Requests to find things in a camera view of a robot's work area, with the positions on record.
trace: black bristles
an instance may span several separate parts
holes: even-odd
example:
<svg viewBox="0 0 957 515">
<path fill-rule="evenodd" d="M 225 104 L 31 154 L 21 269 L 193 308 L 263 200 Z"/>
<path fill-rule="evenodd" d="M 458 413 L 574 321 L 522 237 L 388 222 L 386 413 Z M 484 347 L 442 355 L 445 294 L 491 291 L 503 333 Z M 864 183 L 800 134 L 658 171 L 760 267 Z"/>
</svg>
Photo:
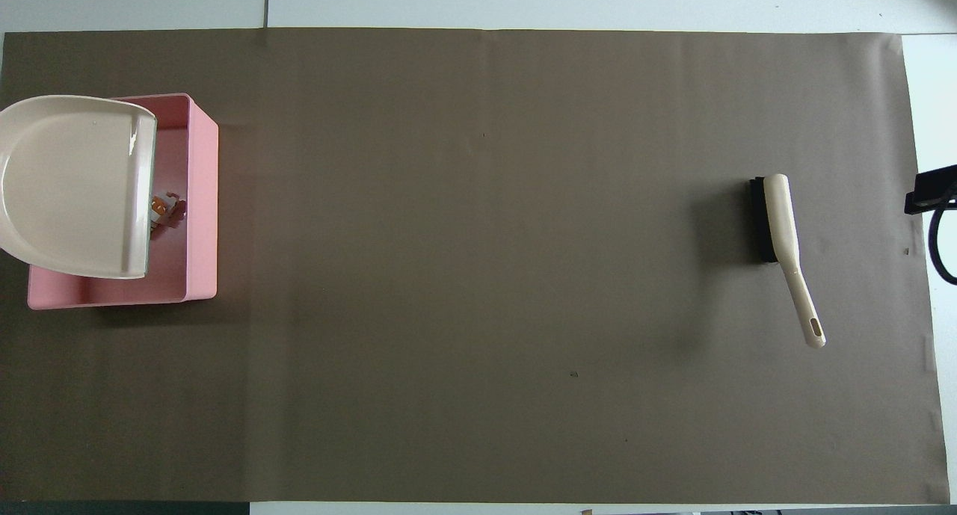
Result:
<svg viewBox="0 0 957 515">
<path fill-rule="evenodd" d="M 772 228 L 768 223 L 768 203 L 765 201 L 765 178 L 751 179 L 751 209 L 754 215 L 754 231 L 758 241 L 758 255 L 765 263 L 776 263 L 775 243 Z"/>
</svg>

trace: hand brush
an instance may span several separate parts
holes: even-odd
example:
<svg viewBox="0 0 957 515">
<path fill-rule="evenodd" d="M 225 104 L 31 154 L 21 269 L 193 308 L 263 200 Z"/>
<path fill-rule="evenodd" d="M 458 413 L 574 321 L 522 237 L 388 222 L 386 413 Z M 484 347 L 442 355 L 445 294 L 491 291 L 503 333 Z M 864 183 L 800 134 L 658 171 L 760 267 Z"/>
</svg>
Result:
<svg viewBox="0 0 957 515">
<path fill-rule="evenodd" d="M 758 250 L 764 262 L 778 262 L 794 300 L 794 309 L 810 347 L 822 348 L 827 339 L 818 321 L 814 302 L 801 273 L 797 247 L 797 226 L 790 202 L 790 185 L 782 174 L 755 177 L 751 180 L 751 204 L 758 232 Z"/>
</svg>

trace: small toy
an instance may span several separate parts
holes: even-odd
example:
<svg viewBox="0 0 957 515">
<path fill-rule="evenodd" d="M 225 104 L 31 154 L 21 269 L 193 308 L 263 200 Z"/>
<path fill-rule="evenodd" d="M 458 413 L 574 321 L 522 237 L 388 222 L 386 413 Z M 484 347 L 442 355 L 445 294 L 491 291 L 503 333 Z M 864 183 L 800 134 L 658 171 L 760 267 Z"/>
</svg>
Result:
<svg viewBox="0 0 957 515">
<path fill-rule="evenodd" d="M 158 226 L 171 225 L 185 208 L 185 201 L 180 196 L 168 191 L 165 195 L 154 195 L 150 202 L 150 231 L 156 231 Z"/>
</svg>

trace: black cable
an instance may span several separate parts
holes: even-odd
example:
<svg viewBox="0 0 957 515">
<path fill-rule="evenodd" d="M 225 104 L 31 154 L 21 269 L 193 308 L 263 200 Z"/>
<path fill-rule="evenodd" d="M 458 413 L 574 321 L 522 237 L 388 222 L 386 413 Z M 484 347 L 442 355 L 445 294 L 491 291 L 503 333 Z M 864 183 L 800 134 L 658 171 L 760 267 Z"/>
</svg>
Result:
<svg viewBox="0 0 957 515">
<path fill-rule="evenodd" d="M 937 270 L 937 274 L 940 274 L 941 279 L 950 283 L 951 286 L 957 286 L 957 277 L 954 277 L 954 274 L 948 272 L 947 267 L 944 267 L 941 252 L 937 246 L 937 228 L 941 225 L 944 212 L 947 211 L 957 211 L 957 203 L 943 203 L 934 209 L 934 214 L 930 217 L 930 230 L 927 232 L 927 249 L 930 250 L 930 262 L 933 263 L 934 269 Z"/>
</svg>

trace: pink plastic bin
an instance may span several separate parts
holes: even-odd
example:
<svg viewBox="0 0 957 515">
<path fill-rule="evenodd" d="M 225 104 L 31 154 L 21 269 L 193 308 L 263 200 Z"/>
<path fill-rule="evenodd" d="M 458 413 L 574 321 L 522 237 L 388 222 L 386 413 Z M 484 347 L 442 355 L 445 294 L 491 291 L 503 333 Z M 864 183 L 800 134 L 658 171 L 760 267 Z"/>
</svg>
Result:
<svg viewBox="0 0 957 515">
<path fill-rule="evenodd" d="M 147 276 L 103 280 L 30 267 L 31 309 L 181 303 L 216 294 L 216 200 L 219 127 L 188 95 L 130 96 L 124 102 L 156 114 L 153 193 L 175 192 L 185 217 L 150 240 Z"/>
</svg>

